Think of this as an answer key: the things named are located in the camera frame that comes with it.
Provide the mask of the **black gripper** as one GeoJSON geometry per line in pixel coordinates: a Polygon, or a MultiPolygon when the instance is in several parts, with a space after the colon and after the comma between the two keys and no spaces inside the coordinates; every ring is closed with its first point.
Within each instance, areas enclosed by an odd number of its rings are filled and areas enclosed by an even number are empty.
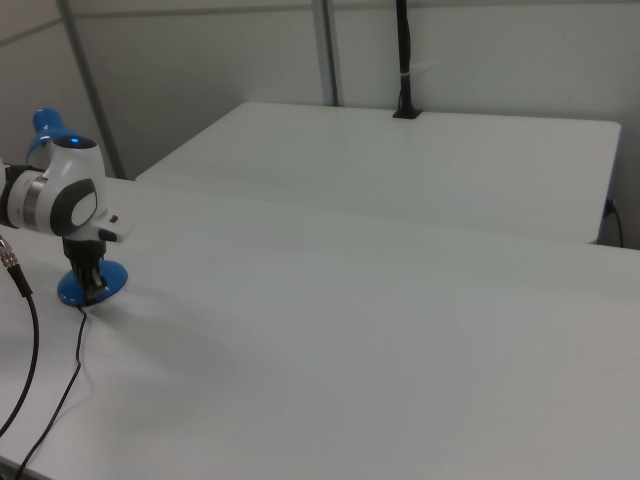
{"type": "Polygon", "coordinates": [[[62,243],[63,253],[70,262],[78,284],[78,297],[83,302],[103,301],[109,290],[99,263],[106,253],[106,242],[64,238],[62,243]]]}

